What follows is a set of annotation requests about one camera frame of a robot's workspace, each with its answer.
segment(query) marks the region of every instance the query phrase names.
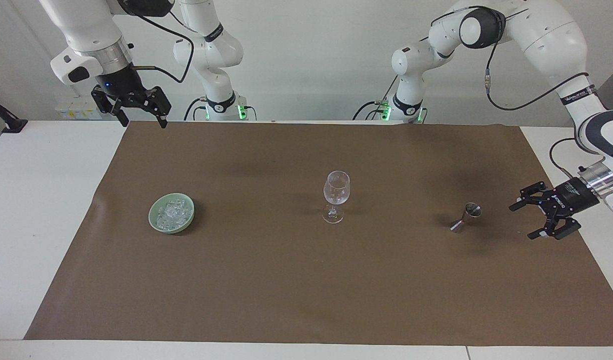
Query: metal jigger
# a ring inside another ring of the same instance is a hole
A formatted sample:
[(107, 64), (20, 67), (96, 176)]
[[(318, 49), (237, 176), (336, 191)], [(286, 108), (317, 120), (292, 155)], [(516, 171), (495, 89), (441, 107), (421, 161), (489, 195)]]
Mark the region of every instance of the metal jigger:
[(464, 207), (462, 218), (451, 225), (451, 231), (460, 234), (466, 225), (472, 224), (477, 218), (482, 216), (482, 207), (477, 203), (469, 202)]

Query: table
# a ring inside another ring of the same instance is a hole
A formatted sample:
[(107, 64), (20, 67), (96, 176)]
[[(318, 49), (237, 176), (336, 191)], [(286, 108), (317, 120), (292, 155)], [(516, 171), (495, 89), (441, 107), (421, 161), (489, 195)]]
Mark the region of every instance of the table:
[[(570, 136), (571, 129), (527, 127), (523, 132), (550, 180), (564, 182), (548, 152), (556, 140)], [(0, 359), (613, 359), (613, 348), (21, 341), (123, 133), (114, 121), (31, 121), (22, 133), (0, 137)], [(555, 157), (571, 170), (594, 161), (573, 143), (563, 143)], [(597, 206), (576, 218), (613, 288), (612, 212)]]

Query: black cable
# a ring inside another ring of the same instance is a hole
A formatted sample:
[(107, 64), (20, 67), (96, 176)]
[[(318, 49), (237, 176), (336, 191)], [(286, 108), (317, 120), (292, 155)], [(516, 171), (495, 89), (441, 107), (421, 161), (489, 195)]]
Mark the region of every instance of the black cable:
[(189, 73), (189, 69), (191, 68), (191, 63), (193, 61), (193, 52), (195, 51), (195, 45), (193, 45), (193, 41), (189, 37), (187, 37), (187, 36), (185, 36), (183, 34), (180, 34), (180, 32), (176, 32), (174, 30), (168, 29), (167, 27), (164, 27), (164, 26), (160, 25), (159, 23), (151, 21), (151, 20), (149, 20), (148, 18), (146, 18), (144, 16), (137, 15), (137, 17), (142, 19), (142, 20), (144, 20), (144, 21), (146, 21), (147, 23), (153, 25), (154, 27), (156, 27), (156, 28), (158, 28), (160, 30), (164, 30), (165, 32), (167, 32), (169, 34), (173, 34), (173, 35), (179, 36), (179, 37), (185, 39), (186, 41), (188, 41), (188, 43), (190, 43), (190, 54), (188, 55), (187, 66), (184, 69), (184, 73), (183, 73), (183, 75), (182, 75), (182, 77), (180, 79), (177, 79), (175, 76), (171, 75), (171, 73), (169, 73), (169, 71), (163, 70), (162, 68), (159, 68), (157, 66), (133, 66), (133, 69), (137, 70), (137, 71), (141, 71), (141, 70), (160, 71), (160, 73), (166, 74), (171, 79), (175, 80), (175, 82), (177, 82), (178, 84), (182, 84), (185, 81), (187, 74)]
[(374, 116), (373, 118), (371, 118), (371, 120), (373, 120), (373, 119), (375, 119), (376, 114), (377, 113), (381, 113), (381, 112), (382, 112), (382, 110), (379, 110), (379, 109), (378, 110), (373, 110), (373, 111), (369, 112), (368, 114), (366, 114), (366, 117), (364, 118), (364, 120), (369, 120), (369, 117), (371, 116), (371, 114), (373, 114), (373, 116)]
[[(382, 101), (387, 100), (387, 96), (389, 95), (389, 91), (391, 91), (391, 89), (393, 89), (393, 85), (396, 83), (396, 80), (398, 80), (398, 75), (396, 75), (393, 78), (393, 81), (391, 82), (391, 86), (388, 87), (387, 91), (384, 93), (384, 96), (382, 96)], [(375, 108), (375, 111), (380, 110), (380, 105), (378, 105)], [(373, 113), (373, 117), (371, 118), (371, 120), (374, 120), (376, 118), (376, 113), (374, 111), (371, 111)]]
[(255, 115), (255, 121), (258, 121), (258, 112), (256, 111), (255, 107), (252, 106), (245, 106), (245, 109), (252, 109), (253, 110), (253, 114)]
[(437, 18), (433, 19), (433, 21), (431, 21), (431, 22), (430, 22), (430, 26), (432, 27), (432, 26), (433, 26), (433, 24), (434, 24), (436, 21), (440, 20), (440, 19), (444, 19), (444, 18), (446, 18), (447, 16), (452, 16), (453, 14), (457, 14), (458, 12), (461, 12), (461, 11), (463, 11), (463, 10), (468, 10), (468, 9), (490, 9), (490, 7), (481, 6), (481, 5), (474, 5), (474, 6), (467, 6), (467, 7), (463, 7), (462, 9), (457, 9), (457, 10), (455, 10), (455, 11), (451, 11), (450, 13), (443, 14), (442, 16), (440, 16), (440, 17), (437, 17)]
[(359, 109), (357, 110), (357, 112), (355, 112), (355, 115), (353, 115), (353, 120), (355, 120), (355, 119), (356, 119), (356, 118), (359, 116), (359, 114), (360, 114), (360, 112), (361, 112), (362, 110), (364, 110), (366, 107), (370, 107), (371, 105), (377, 105), (377, 104), (376, 104), (376, 102), (375, 102), (375, 101), (369, 101), (369, 102), (367, 102), (366, 104), (364, 104), (364, 105), (362, 105), (361, 107), (359, 107)]
[(182, 25), (186, 30), (189, 30), (190, 32), (194, 32), (195, 34), (198, 33), (196, 30), (188, 27), (187, 25), (185, 25), (185, 23), (180, 21), (180, 19), (178, 18), (178, 16), (176, 16), (176, 14), (174, 14), (174, 12), (169, 10), (169, 14), (171, 14), (171, 16), (175, 19), (175, 21), (177, 21), (179, 25)]
[(516, 107), (501, 107), (500, 105), (496, 104), (496, 102), (491, 98), (491, 94), (489, 93), (489, 91), (487, 91), (486, 97), (489, 99), (489, 102), (496, 107), (497, 109), (500, 110), (504, 110), (505, 112), (514, 112), (515, 110), (520, 110), (520, 109), (524, 109), (526, 107), (528, 107), (529, 105), (532, 105), (533, 103), (542, 100), (542, 98), (544, 98), (545, 96), (551, 94), (552, 92), (556, 91), (558, 88), (560, 88), (562, 85), (567, 84), (568, 82), (570, 82), (571, 80), (579, 77), (579, 76), (588, 76), (589, 73), (587, 72), (581, 72), (581, 73), (576, 73), (576, 75), (573, 75), (571, 77), (569, 77), (567, 80), (564, 80), (563, 82), (560, 82), (560, 84), (554, 86), (552, 89), (550, 89), (549, 91), (543, 93), (542, 95), (538, 96), (537, 98), (534, 98), (533, 100), (527, 102), (524, 105), (520, 105), (520, 106), (516, 106)]
[(558, 168), (558, 170), (560, 170), (562, 173), (564, 173), (564, 175), (567, 175), (569, 177), (569, 179), (572, 179), (572, 178), (574, 178), (574, 176), (569, 171), (567, 171), (567, 169), (565, 169), (562, 166), (558, 165), (556, 160), (553, 158), (553, 150), (555, 150), (556, 146), (562, 144), (563, 142), (567, 142), (567, 141), (576, 141), (577, 142), (575, 137), (567, 137), (566, 139), (561, 139), (561, 140), (556, 141), (551, 146), (551, 149), (548, 151), (548, 157), (549, 157), (549, 159), (551, 159), (551, 163), (553, 164), (553, 166)]
[(200, 109), (202, 109), (202, 110), (206, 110), (206, 109), (207, 109), (207, 107), (206, 107), (206, 106), (198, 106), (198, 107), (196, 107), (195, 109), (193, 109), (193, 121), (195, 121), (195, 112), (197, 112), (197, 111), (198, 111), (198, 110), (200, 110)]
[(186, 121), (187, 117), (189, 116), (189, 113), (191, 112), (191, 108), (193, 107), (193, 105), (195, 105), (195, 103), (197, 103), (199, 101), (202, 101), (202, 100), (200, 100), (199, 98), (196, 98), (195, 100), (190, 102), (190, 105), (188, 105), (188, 107), (187, 107), (187, 111), (184, 113), (184, 120), (183, 121)]
[[(491, 61), (494, 59), (494, 54), (496, 54), (496, 49), (498, 48), (498, 44), (500, 43), (500, 39), (502, 37), (499, 36), (498, 37), (498, 41), (496, 41), (496, 43), (493, 44), (493, 48), (491, 50), (491, 55), (489, 56), (489, 60), (486, 62), (486, 69), (485, 69), (485, 73), (487, 76), (491, 75)], [(552, 92), (556, 91), (558, 88), (560, 88), (561, 86), (563, 86), (564, 84), (567, 84), (568, 82), (570, 82), (571, 80), (578, 78), (579, 76), (589, 76), (588, 72), (580, 72), (580, 73), (576, 73), (576, 75), (573, 75), (571, 77), (569, 77), (568, 79), (564, 80), (563, 82), (560, 82), (560, 84), (554, 86), (553, 88), (549, 89), (549, 91), (544, 92), (542, 95), (538, 96), (537, 98), (534, 98), (533, 100), (527, 102), (524, 105), (520, 105), (520, 106), (516, 106), (516, 107), (502, 107), (498, 104), (496, 104), (496, 102), (491, 98), (491, 89), (490, 89), (490, 84), (487, 85), (487, 89), (486, 89), (486, 97), (487, 99), (489, 99), (489, 102), (496, 107), (497, 109), (500, 110), (504, 110), (505, 112), (514, 112), (516, 110), (520, 110), (520, 109), (524, 109), (526, 107), (528, 107), (529, 105), (532, 105), (533, 103), (542, 100), (545, 96), (551, 94)]]
[(524, 13), (524, 12), (528, 12), (528, 11), (529, 11), (529, 9), (527, 8), (527, 9), (524, 9), (524, 10), (522, 10), (522, 11), (518, 11), (518, 12), (516, 12), (516, 13), (512, 13), (512, 14), (510, 14), (509, 16), (506, 16), (506, 20), (509, 20), (510, 18), (513, 18), (513, 17), (514, 17), (514, 16), (516, 16), (516, 15), (519, 15), (519, 14), (522, 14), (522, 13)]

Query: brown paper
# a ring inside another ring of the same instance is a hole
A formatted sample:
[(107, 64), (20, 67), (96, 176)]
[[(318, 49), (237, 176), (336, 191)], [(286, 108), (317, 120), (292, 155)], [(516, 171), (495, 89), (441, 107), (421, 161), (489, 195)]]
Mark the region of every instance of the brown paper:
[[(517, 127), (133, 122), (25, 339), (613, 346), (580, 235), (530, 241), (544, 215), (508, 210), (540, 180)], [(172, 192), (197, 214), (164, 235), (147, 214)]]

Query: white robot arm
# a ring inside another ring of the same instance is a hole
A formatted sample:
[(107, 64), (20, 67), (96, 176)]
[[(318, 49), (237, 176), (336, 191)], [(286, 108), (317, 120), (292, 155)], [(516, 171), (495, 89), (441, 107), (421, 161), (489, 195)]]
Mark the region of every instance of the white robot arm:
[[(515, 41), (556, 88), (575, 123), (580, 148), (605, 157), (580, 167), (580, 177), (571, 176), (555, 189), (547, 189), (544, 182), (523, 189), (521, 198), (510, 207), (516, 211), (537, 205), (546, 215), (544, 227), (529, 234), (531, 239), (562, 239), (581, 227), (572, 215), (600, 200), (613, 210), (613, 110), (604, 107), (588, 79), (587, 45), (580, 27), (556, 0), (458, 1), (433, 21), (428, 38), (393, 54), (393, 70), (400, 75), (400, 84), (389, 97), (390, 118), (408, 122), (417, 116), (425, 95), (423, 74), (451, 61), (459, 45), (482, 49), (507, 41)], [(490, 84), (487, 69), (487, 96)], [(565, 223), (558, 227), (560, 221)]]
[[(184, 22), (195, 32), (191, 36), (196, 55), (192, 71), (201, 80), (206, 91), (202, 98), (210, 120), (241, 120), (247, 118), (247, 100), (233, 90), (229, 75), (220, 68), (229, 68), (242, 62), (244, 50), (218, 20), (213, 0), (180, 0)], [(191, 45), (177, 42), (173, 54), (181, 66), (186, 64)]]
[(129, 119), (122, 108), (153, 114), (167, 126), (171, 104), (159, 86), (146, 89), (133, 66), (130, 46), (113, 22), (113, 14), (162, 17), (169, 0), (39, 0), (51, 21), (64, 34), (68, 47), (51, 61), (55, 75), (67, 85), (95, 78), (91, 91), (104, 114), (116, 116), (123, 126)]

